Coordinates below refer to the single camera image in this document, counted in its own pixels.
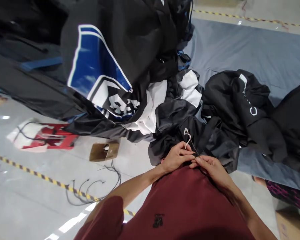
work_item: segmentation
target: white logo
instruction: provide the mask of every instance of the white logo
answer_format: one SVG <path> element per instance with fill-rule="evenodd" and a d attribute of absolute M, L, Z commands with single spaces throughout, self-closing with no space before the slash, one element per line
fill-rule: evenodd
<path fill-rule="evenodd" d="M 243 94 L 244 94 L 244 97 L 246 98 L 246 100 L 248 101 L 248 103 L 251 105 L 251 103 L 249 102 L 249 100 L 247 99 L 247 95 L 246 95 L 246 86 L 247 86 L 247 79 L 245 76 L 243 76 L 242 74 L 239 76 L 239 78 L 244 82 L 244 89 L 243 89 Z M 250 113 L 252 116 L 256 116 L 258 114 L 257 112 L 257 108 L 256 107 L 251 107 L 250 108 Z"/>

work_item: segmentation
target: clothing pile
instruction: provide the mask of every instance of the clothing pile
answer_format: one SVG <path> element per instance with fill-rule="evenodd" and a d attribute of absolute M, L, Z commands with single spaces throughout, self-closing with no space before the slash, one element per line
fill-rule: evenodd
<path fill-rule="evenodd" d="M 300 87 L 274 108 L 269 88 L 244 70 L 199 85 L 178 49 L 192 37 L 193 0 L 71 5 L 0 0 L 0 93 L 76 135 L 147 138 L 154 166 L 191 137 L 195 155 L 219 158 L 228 173 L 239 147 L 300 172 Z"/>
<path fill-rule="evenodd" d="M 252 73 L 223 71 L 205 85 L 201 117 L 219 117 L 221 130 L 241 147 L 300 172 L 300 86 L 274 108 L 270 90 Z"/>

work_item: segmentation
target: blue mat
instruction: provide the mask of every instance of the blue mat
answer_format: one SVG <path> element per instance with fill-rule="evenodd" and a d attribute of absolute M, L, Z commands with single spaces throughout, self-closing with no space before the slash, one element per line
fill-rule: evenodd
<path fill-rule="evenodd" d="M 300 35 L 201 19 L 192 24 L 193 38 L 184 52 L 201 85 L 217 72 L 243 69 L 270 88 L 275 106 L 300 85 Z M 238 170 L 300 189 L 298 172 L 251 149 L 241 149 Z"/>

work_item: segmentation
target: floor marking line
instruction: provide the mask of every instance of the floor marking line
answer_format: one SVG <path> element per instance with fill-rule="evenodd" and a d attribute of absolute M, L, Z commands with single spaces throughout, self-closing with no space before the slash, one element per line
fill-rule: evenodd
<path fill-rule="evenodd" d="M 86 197 L 87 197 L 88 199 L 90 199 L 90 200 L 95 200 L 96 202 L 99 202 L 99 199 L 98 199 L 98 198 L 93 197 L 93 196 L 91 196 L 90 194 L 87 194 L 87 195 L 86 195 L 84 192 L 79 192 L 77 189 L 72 188 L 72 187 L 70 187 L 69 185 L 63 184 L 63 183 L 61 183 L 61 182 L 59 182 L 59 181 L 57 181 L 57 180 L 54 180 L 54 179 L 52 179 L 52 178 L 50 178 L 50 177 L 48 177 L 48 176 L 45 176 L 45 175 L 43 175 L 43 174 L 41 174 L 41 173 L 39 173 L 39 172 L 30 170 L 29 168 L 24 167 L 24 166 L 22 166 L 22 165 L 20 165 L 20 164 L 18 164 L 18 163 L 16 163 L 16 162 L 13 162 L 13 161 L 11 161 L 11 160 L 5 158 L 5 157 L 0 156 L 0 161 L 2 161 L 2 162 L 4 162 L 4 163 L 7 163 L 7 164 L 9 164 L 9 165 L 11 165 L 11 166 L 13 166 L 13 167 L 19 168 L 20 170 L 23 170 L 23 171 L 25 171 L 25 172 L 27 172 L 27 173 L 30 173 L 30 174 L 33 175 L 33 176 L 39 177 L 39 178 L 41 178 L 41 179 L 43 179 L 43 180 L 46 180 L 47 182 L 50 182 L 50 183 L 52 183 L 53 185 L 56 185 L 56 186 L 61 187 L 61 188 L 63 188 L 63 189 L 66 189 L 66 190 L 68 190 L 68 191 L 70 191 L 70 192 L 77 193 L 77 194 L 79 194 L 80 196 L 86 196 Z M 132 216 L 132 217 L 133 217 L 134 215 L 136 215 L 135 213 L 133 213 L 133 212 L 127 210 L 127 209 L 124 209 L 123 212 L 124 212 L 125 214 L 129 215 L 129 216 Z"/>
<path fill-rule="evenodd" d="M 278 20 L 266 20 L 266 19 L 260 19 L 260 18 L 249 18 L 249 17 L 244 17 L 244 16 L 231 15 L 231 14 L 225 14 L 225 13 L 208 12 L 208 11 L 195 10 L 195 9 L 192 9 L 192 11 L 197 12 L 197 13 L 206 13 L 206 14 L 220 15 L 220 16 L 224 16 L 224 17 L 249 19 L 251 21 L 262 21 L 262 22 L 269 22 L 269 23 L 275 23 L 275 24 L 284 24 L 284 25 L 300 27 L 300 24 L 286 23 L 286 22 L 282 22 L 282 21 L 278 21 Z"/>

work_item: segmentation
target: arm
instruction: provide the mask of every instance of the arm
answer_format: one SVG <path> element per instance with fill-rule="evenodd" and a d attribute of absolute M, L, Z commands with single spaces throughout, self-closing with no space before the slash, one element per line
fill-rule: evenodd
<path fill-rule="evenodd" d="M 126 208 L 143 190 L 153 184 L 162 176 L 176 170 L 180 165 L 186 161 L 193 160 L 192 156 L 194 152 L 191 151 L 191 147 L 187 145 L 187 150 L 184 149 L 186 143 L 180 142 L 171 148 L 167 157 L 163 163 L 157 167 L 136 176 L 110 192 L 107 197 L 96 205 L 93 211 L 88 216 L 85 223 L 92 221 L 100 211 L 103 203 L 110 197 L 120 196 L 123 199 L 123 208 Z"/>
<path fill-rule="evenodd" d="M 198 166 L 201 166 L 210 175 L 219 190 L 228 197 L 232 205 L 240 212 L 256 240 L 277 239 L 251 207 L 218 159 L 209 156 L 197 157 L 192 161 L 190 168 Z"/>
<path fill-rule="evenodd" d="M 225 195 L 228 197 L 232 205 L 235 206 L 235 208 L 240 212 L 256 240 L 277 239 L 270 229 L 263 223 L 243 193 L 235 184 L 233 188 L 229 188 L 228 191 L 226 191 Z"/>

